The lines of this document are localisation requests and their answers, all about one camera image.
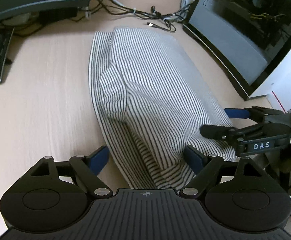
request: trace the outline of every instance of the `ribbed black plate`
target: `ribbed black plate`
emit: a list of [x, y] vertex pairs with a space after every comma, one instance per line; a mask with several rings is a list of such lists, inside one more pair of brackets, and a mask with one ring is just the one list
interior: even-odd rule
[[96, 200], [83, 219], [58, 232], [31, 234], [8, 230], [0, 240], [291, 240], [281, 229], [246, 234], [214, 222], [200, 202], [174, 190], [120, 189], [110, 199]]

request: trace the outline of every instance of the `red line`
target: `red line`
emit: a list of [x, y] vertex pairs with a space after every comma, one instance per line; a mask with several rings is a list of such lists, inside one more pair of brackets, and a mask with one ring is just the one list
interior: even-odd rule
[[284, 113], [286, 114], [287, 112], [285, 111], [283, 105], [281, 104], [280, 100], [278, 99], [277, 95], [272, 91], [273, 95], [275, 96], [275, 98], [277, 99], [277, 101], [279, 102], [280, 106], [282, 107]]

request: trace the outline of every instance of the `striped shirt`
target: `striped shirt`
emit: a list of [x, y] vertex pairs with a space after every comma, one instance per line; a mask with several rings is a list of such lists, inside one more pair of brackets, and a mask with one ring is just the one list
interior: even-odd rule
[[203, 124], [232, 124], [172, 36], [127, 27], [97, 32], [89, 85], [106, 145], [130, 187], [186, 185], [195, 176], [183, 159], [187, 145], [237, 159], [227, 143], [200, 135]]

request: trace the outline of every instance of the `black and white striped fabric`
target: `black and white striped fabric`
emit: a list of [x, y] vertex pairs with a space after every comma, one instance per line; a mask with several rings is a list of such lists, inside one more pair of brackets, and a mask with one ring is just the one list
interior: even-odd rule
[[225, 142], [203, 138], [203, 124], [231, 126], [202, 77], [170, 35], [116, 28], [95, 34], [89, 84], [115, 163], [132, 188], [176, 188], [195, 175], [186, 145], [235, 161]]

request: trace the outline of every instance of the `silver screw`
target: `silver screw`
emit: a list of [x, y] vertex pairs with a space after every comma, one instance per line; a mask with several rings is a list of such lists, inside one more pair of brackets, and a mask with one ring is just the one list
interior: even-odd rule
[[110, 193], [110, 190], [104, 187], [97, 188], [94, 193], [98, 196], [106, 196]]
[[182, 190], [183, 194], [186, 194], [188, 196], [195, 196], [198, 193], [198, 190], [193, 187], [187, 187]]

